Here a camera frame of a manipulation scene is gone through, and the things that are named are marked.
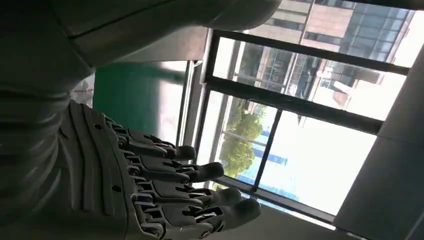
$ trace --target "window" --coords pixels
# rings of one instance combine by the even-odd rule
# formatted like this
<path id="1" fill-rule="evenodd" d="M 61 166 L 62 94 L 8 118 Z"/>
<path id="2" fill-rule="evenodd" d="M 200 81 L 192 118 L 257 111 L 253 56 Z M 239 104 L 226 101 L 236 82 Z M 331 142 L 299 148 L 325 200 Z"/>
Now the window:
<path id="1" fill-rule="evenodd" d="M 280 28 L 286 28 L 286 29 L 293 29 L 293 30 L 299 30 L 302 31 L 305 29 L 305 24 L 298 23 L 295 21 L 289 21 L 289 20 L 283 20 L 283 19 L 277 19 L 277 18 L 271 18 L 268 21 L 266 21 L 265 24 L 277 26 Z"/>
<path id="2" fill-rule="evenodd" d="M 359 28 L 358 36 L 369 39 L 377 39 L 380 35 L 380 31 L 376 31 L 375 28 L 361 27 Z"/>
<path id="3" fill-rule="evenodd" d="M 331 223 L 424 38 L 410 39 L 421 35 L 418 12 L 313 4 L 285 9 L 306 13 L 305 23 L 214 31 L 197 163 L 219 161 L 218 184 Z M 344 33 L 331 25 L 337 13 Z"/>
<path id="4" fill-rule="evenodd" d="M 220 49 L 223 52 L 227 51 L 226 42 L 220 42 L 219 53 Z M 390 51 L 388 48 L 391 43 L 378 42 L 376 49 L 373 50 L 374 44 L 373 40 L 357 37 L 353 47 L 349 49 L 349 54 L 358 57 L 366 55 L 372 59 L 384 61 L 387 52 Z M 229 58 L 232 55 L 242 59 L 249 58 L 249 51 L 244 52 L 243 49 L 239 49 L 239 51 L 243 54 L 227 52 L 227 55 Z M 243 69 L 243 65 L 241 65 L 234 69 L 234 76 L 229 76 L 228 79 L 243 84 L 246 84 L 243 80 L 248 79 L 248 84 L 257 88 L 268 89 L 379 120 L 386 118 L 405 80 L 402 75 L 386 74 L 285 50 L 277 51 L 277 49 L 268 48 L 267 52 L 262 54 L 261 59 L 257 59 L 260 64 L 252 64 L 257 69 Z M 284 64 L 275 65 L 275 59 L 280 55 L 284 56 L 282 58 Z M 257 72 L 258 75 L 247 77 L 240 74 L 243 72 Z M 278 78 L 278 82 L 275 78 L 270 78 L 271 74 L 281 76 Z M 215 68 L 214 75 L 218 77 L 223 74 L 220 73 L 219 68 Z M 330 85 L 320 85 L 321 79 L 333 81 Z"/>
<path id="5" fill-rule="evenodd" d="M 375 139 L 283 111 L 270 153 L 286 158 L 287 165 L 268 157 L 259 187 L 336 215 Z"/>
<path id="6" fill-rule="evenodd" d="M 308 40 L 315 40 L 318 42 L 333 44 L 333 45 L 340 45 L 340 43 L 342 42 L 342 39 L 340 37 L 329 36 L 329 35 L 310 32 L 310 31 L 307 31 L 305 33 L 304 38 Z"/>

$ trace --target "glass window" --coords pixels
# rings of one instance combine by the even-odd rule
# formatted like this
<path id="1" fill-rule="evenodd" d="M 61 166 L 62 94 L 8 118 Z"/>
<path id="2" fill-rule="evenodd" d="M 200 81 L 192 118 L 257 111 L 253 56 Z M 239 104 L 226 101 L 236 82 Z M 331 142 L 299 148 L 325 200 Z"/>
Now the glass window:
<path id="1" fill-rule="evenodd" d="M 390 12 L 390 7 L 387 6 L 378 6 L 378 5 L 366 5 L 366 14 L 368 15 L 377 15 L 377 16 L 387 16 Z"/>
<path id="2" fill-rule="evenodd" d="M 358 46 L 355 45 L 352 47 L 355 39 L 361 37 L 378 41 L 395 42 L 403 25 L 409 26 L 411 22 L 414 22 L 414 19 L 416 19 L 415 21 L 420 21 L 419 16 L 416 17 L 412 14 L 412 18 L 407 19 L 406 16 L 414 12 L 407 9 L 343 0 L 314 0 L 313 4 L 319 5 L 319 7 L 309 8 L 305 4 L 302 4 L 302 7 L 298 4 L 283 4 L 284 11 L 290 11 L 291 15 L 298 15 L 300 19 L 305 19 L 306 15 L 308 19 L 307 22 L 304 20 L 297 22 L 295 18 L 293 18 L 293 20 L 277 19 L 280 17 L 273 16 L 265 25 L 250 29 L 246 31 L 246 33 L 293 44 L 306 45 L 308 47 L 319 46 L 328 51 L 335 51 L 357 57 L 377 59 L 376 57 L 371 57 L 369 44 L 367 44 L 364 49 L 350 49 Z M 350 13 L 347 14 L 347 12 L 344 14 L 346 10 L 343 9 L 336 12 L 334 11 L 334 7 L 348 9 L 352 7 L 352 15 L 350 15 Z M 316 12 L 323 8 L 327 8 L 327 10 Z M 332 27 L 334 19 L 336 18 L 340 20 L 337 24 L 337 29 Z M 414 24 L 414 26 L 415 29 L 413 29 L 413 32 L 420 31 L 416 24 Z M 308 32 L 321 35 L 310 38 Z M 402 40 L 404 35 L 404 32 L 401 32 L 399 34 L 399 39 Z M 420 41 L 422 45 L 424 37 L 420 37 L 420 39 L 423 39 Z M 329 43 L 338 45 L 339 47 L 320 43 Z M 403 54 L 402 51 L 405 51 L 405 48 L 399 48 L 401 44 L 401 41 L 395 42 L 393 49 Z M 393 57 L 385 57 L 385 61 L 393 63 L 392 61 L 399 59 L 399 57 L 394 56 L 394 54 L 395 52 L 390 55 Z"/>
<path id="3" fill-rule="evenodd" d="M 368 39 L 377 39 L 380 35 L 380 31 L 375 28 L 363 26 L 359 28 L 358 35 Z"/>
<path id="4" fill-rule="evenodd" d="M 215 161 L 224 165 L 227 176 L 253 184 L 277 110 L 236 97 L 228 98 L 222 107 L 226 124 Z"/>
<path id="5" fill-rule="evenodd" d="M 394 42 L 397 36 L 397 31 L 382 30 L 380 39 L 387 42 Z"/>
<path id="6" fill-rule="evenodd" d="M 336 215 L 376 136 L 283 111 L 259 187 Z"/>
<path id="7" fill-rule="evenodd" d="M 392 42 L 388 42 L 388 41 L 378 41 L 375 49 L 377 51 L 383 52 L 383 53 L 388 53 L 390 52 L 390 49 L 392 48 L 393 43 Z"/>
<path id="8" fill-rule="evenodd" d="M 370 50 L 373 48 L 375 42 L 376 41 L 372 39 L 357 37 L 353 46 L 360 49 Z"/>
<path id="9" fill-rule="evenodd" d="M 385 18 L 373 15 L 365 15 L 362 20 L 364 26 L 381 28 L 385 24 Z"/>
<path id="10" fill-rule="evenodd" d="M 363 45 L 369 50 L 369 52 L 367 52 L 367 57 L 371 57 L 373 53 L 373 44 L 371 43 L 373 43 L 373 41 L 369 42 L 369 39 L 360 37 L 358 37 L 358 39 L 359 43 L 363 41 Z M 236 62 L 240 61 L 240 58 L 250 58 L 250 51 L 244 51 L 241 47 L 238 49 L 239 52 L 234 54 L 228 51 L 229 48 L 226 46 L 227 44 L 228 41 L 221 40 L 218 53 L 222 51 L 227 54 L 228 58 L 238 56 L 237 59 L 233 59 L 233 61 Z M 384 52 L 374 52 L 375 54 L 372 56 L 372 59 L 384 61 L 387 57 L 387 54 Z M 270 85 L 269 83 L 271 81 L 261 75 L 261 73 L 264 72 L 264 70 L 261 69 L 263 68 L 262 66 L 271 66 L 269 64 L 273 64 L 274 61 L 271 61 L 265 53 L 262 54 L 262 58 L 256 58 L 256 61 L 260 62 L 260 64 L 240 64 L 239 66 L 236 64 L 236 68 L 233 70 L 235 74 L 227 77 L 227 79 L 244 84 L 248 82 L 247 84 L 257 88 L 266 88 L 273 92 L 384 120 L 406 78 L 405 76 L 397 74 L 377 72 L 303 54 L 287 54 L 287 51 L 285 53 L 285 62 L 287 65 L 281 66 L 283 69 L 280 70 L 281 73 L 279 76 L 281 77 L 278 78 L 278 84 L 274 83 Z M 349 54 L 361 57 L 365 54 L 364 47 L 351 47 Z M 219 63 L 217 62 L 217 64 L 221 65 L 223 62 L 224 61 L 221 60 Z M 259 74 L 255 77 L 251 77 L 244 76 L 241 74 L 243 72 L 257 72 Z M 220 69 L 215 66 L 214 75 L 218 77 L 225 74 L 220 72 Z M 335 80 L 335 82 L 328 87 L 321 87 L 320 81 L 322 79 L 332 79 Z"/>
<path id="11" fill-rule="evenodd" d="M 352 15 L 352 18 L 350 19 L 350 22 L 353 23 L 353 24 L 360 24 L 363 17 L 364 17 L 363 14 L 360 14 L 358 12 L 355 12 Z"/>
<path id="12" fill-rule="evenodd" d="M 406 18 L 408 14 L 408 10 L 407 9 L 400 9 L 400 8 L 392 8 L 389 14 L 390 18 L 397 18 L 397 19 L 404 19 Z"/>
<path id="13" fill-rule="evenodd" d="M 399 31 L 402 27 L 403 21 L 399 19 L 388 18 L 384 24 L 384 28 L 388 30 Z"/>

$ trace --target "exterior wall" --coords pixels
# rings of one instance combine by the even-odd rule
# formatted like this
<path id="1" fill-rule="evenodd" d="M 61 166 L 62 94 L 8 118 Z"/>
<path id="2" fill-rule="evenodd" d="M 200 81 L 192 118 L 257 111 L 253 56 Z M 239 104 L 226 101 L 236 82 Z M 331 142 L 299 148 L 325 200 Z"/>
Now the exterior wall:
<path id="1" fill-rule="evenodd" d="M 288 43 L 297 44 L 301 39 L 301 31 L 282 28 L 272 25 L 261 25 L 257 28 L 249 30 L 249 34 L 261 36 L 264 38 L 280 40 Z"/>
<path id="2" fill-rule="evenodd" d="M 351 9 L 314 5 L 306 31 L 343 38 L 352 13 Z"/>
<path id="3" fill-rule="evenodd" d="M 310 7 L 311 4 L 307 2 L 283 0 L 278 8 L 301 13 L 308 13 Z"/>
<path id="4" fill-rule="evenodd" d="M 340 46 L 334 45 L 330 43 L 315 41 L 315 40 L 309 40 L 309 39 L 302 39 L 302 45 L 316 48 L 316 49 L 324 49 L 328 51 L 338 52 Z"/>

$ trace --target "wall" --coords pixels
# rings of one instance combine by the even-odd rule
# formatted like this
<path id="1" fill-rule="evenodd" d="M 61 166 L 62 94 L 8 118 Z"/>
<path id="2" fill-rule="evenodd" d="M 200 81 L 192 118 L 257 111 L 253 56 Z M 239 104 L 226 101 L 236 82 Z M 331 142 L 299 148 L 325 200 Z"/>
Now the wall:
<path id="1" fill-rule="evenodd" d="M 352 13 L 351 9 L 314 5 L 310 12 L 306 31 L 343 38 Z"/>
<path id="2" fill-rule="evenodd" d="M 248 33 L 264 38 L 298 44 L 301 39 L 302 31 L 264 24 L 249 30 Z"/>
<path id="3" fill-rule="evenodd" d="M 330 230 L 268 206 L 262 214 L 236 229 L 214 233 L 208 240 L 355 240 L 341 232 Z"/>
<path id="4" fill-rule="evenodd" d="M 101 67 L 93 107 L 127 128 L 175 143 L 186 66 L 177 61 Z"/>

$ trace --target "robotic hand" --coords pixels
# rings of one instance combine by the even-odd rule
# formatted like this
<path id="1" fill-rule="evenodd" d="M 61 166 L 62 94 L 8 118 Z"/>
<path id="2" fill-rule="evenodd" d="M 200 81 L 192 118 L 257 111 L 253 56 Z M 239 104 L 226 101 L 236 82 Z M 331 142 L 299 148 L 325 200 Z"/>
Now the robotic hand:
<path id="1" fill-rule="evenodd" d="M 152 173 L 156 167 L 166 168 L 164 172 L 178 176 L 180 183 L 214 175 L 204 175 L 201 167 L 178 165 L 171 160 L 152 166 L 145 159 L 160 156 L 151 154 L 140 156 L 140 162 L 134 164 L 123 151 L 140 149 L 140 145 L 131 145 L 134 139 L 122 139 L 116 134 L 107 124 L 112 121 L 103 114 L 70 104 L 68 92 L 95 67 L 129 55 L 173 31 L 186 26 L 221 30 L 254 28 L 271 17 L 280 1 L 3 2 L 0 9 L 2 239 L 157 239 L 155 234 L 146 234 L 135 220 L 138 215 L 132 195 L 137 185 L 133 177 L 141 176 L 128 174 L 129 169 Z M 119 140 L 129 145 L 123 142 L 125 149 L 120 149 Z M 152 148 L 162 148 L 162 153 L 169 156 L 166 148 L 171 145 L 149 140 L 154 143 Z M 146 176 L 160 178 L 153 173 Z M 228 211 L 219 207 L 206 212 L 187 208 L 182 213 L 193 217 L 195 221 L 190 220 L 193 224 L 204 224 L 203 220 L 210 219 L 206 215 L 212 212 L 217 216 L 222 216 L 217 214 L 220 211 L 239 216 L 235 210 L 239 207 Z M 215 217 L 210 221 L 222 219 Z M 227 226 L 239 224 L 231 220 L 238 218 L 229 219 Z"/>

